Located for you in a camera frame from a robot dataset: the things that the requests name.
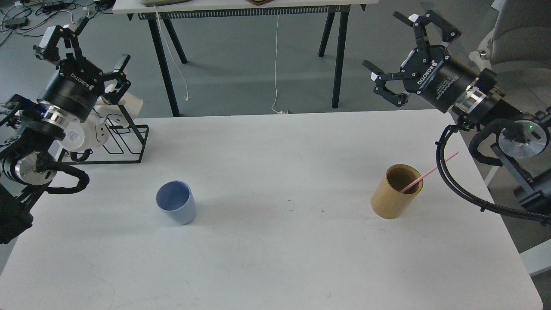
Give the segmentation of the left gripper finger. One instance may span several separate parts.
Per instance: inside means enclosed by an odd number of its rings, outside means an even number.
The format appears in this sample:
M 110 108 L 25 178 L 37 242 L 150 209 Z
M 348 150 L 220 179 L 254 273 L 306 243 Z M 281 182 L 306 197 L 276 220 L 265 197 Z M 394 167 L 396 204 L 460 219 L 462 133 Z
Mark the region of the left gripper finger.
M 122 99 L 124 94 L 130 88 L 130 81 L 127 78 L 124 69 L 130 61 L 131 56 L 129 54 L 123 54 L 118 62 L 116 63 L 114 69 L 111 72 L 104 73 L 102 79 L 104 82 L 115 80 L 115 88 L 111 91 L 105 91 L 102 95 L 102 100 L 108 105 L 117 105 L 118 102 Z
M 83 17 L 79 19 L 78 24 L 48 27 L 39 45 L 34 45 L 35 57 L 47 61 L 57 68 L 61 68 L 63 65 L 88 68 L 90 63 L 83 56 L 77 37 L 89 23 L 89 20 L 88 17 Z M 65 48 L 72 48 L 74 51 L 69 53 L 66 59 L 61 59 L 59 54 L 58 44 L 61 40 L 64 41 Z

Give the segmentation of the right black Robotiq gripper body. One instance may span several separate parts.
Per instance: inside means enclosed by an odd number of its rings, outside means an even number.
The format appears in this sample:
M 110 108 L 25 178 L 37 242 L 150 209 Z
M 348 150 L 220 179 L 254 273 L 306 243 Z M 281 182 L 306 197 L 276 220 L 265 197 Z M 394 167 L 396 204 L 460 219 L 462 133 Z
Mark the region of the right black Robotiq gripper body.
M 404 79 L 405 90 L 418 94 L 445 113 L 453 107 L 469 115 L 485 113 L 485 94 L 478 87 L 480 73 L 451 57 L 442 45 L 432 45 L 427 55 L 412 50 L 401 69 L 413 75 Z

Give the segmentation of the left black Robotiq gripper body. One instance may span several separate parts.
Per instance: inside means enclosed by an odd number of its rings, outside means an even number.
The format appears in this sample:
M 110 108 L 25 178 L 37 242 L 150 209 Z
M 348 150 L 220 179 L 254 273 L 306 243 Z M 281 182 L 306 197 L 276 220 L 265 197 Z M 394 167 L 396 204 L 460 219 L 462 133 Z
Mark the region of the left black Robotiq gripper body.
M 72 56 L 64 59 L 57 65 L 37 102 L 43 106 L 60 108 L 84 122 L 97 98 L 104 92 L 104 82 L 94 81 L 102 73 L 101 69 L 86 58 L 80 63 Z

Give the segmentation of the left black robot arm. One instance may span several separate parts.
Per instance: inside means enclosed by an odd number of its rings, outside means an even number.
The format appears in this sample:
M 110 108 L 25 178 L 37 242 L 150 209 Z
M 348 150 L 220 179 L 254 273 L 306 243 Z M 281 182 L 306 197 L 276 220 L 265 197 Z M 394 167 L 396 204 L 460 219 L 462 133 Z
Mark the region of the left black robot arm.
M 130 87 L 124 73 L 129 55 L 122 55 L 111 72 L 103 72 L 83 56 L 77 37 L 88 22 L 84 17 L 77 26 L 48 27 L 33 49 L 37 59 L 55 65 L 52 78 L 35 102 L 15 95 L 5 104 L 9 113 L 1 124 L 8 125 L 15 117 L 20 124 L 15 136 L 1 145 L 1 175 L 24 189 L 15 196 L 1 187 L 4 245 L 33 225 L 30 210 L 44 192 L 73 194 L 87 187 L 88 174 L 56 161 L 49 148 L 65 138 L 69 122 L 84 122 L 98 99 L 116 105 Z

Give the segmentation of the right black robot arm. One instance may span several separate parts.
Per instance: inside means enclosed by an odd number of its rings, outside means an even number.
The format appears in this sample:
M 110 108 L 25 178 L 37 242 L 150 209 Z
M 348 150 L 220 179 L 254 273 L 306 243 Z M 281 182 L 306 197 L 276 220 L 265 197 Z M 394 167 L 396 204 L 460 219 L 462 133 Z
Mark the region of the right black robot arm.
M 550 144 L 550 110 L 526 114 L 503 98 L 496 87 L 496 74 L 481 72 L 453 58 L 446 44 L 461 32 L 436 12 L 394 18 L 413 29 L 416 46 L 401 64 L 399 71 L 385 73 L 370 61 L 363 61 L 375 83 L 374 93 L 396 107 L 404 106 L 415 94 L 440 112 L 454 112 L 457 123 L 448 125 L 436 142 L 436 167 L 444 183 L 458 196 L 480 208 L 508 217 L 550 224 L 550 171 L 532 176 L 518 159 L 541 154 Z M 477 129 L 468 145 L 472 158 L 479 163 L 505 167 L 518 182 L 514 196 L 521 209 L 488 202 L 463 188 L 449 172 L 445 147 L 456 132 Z

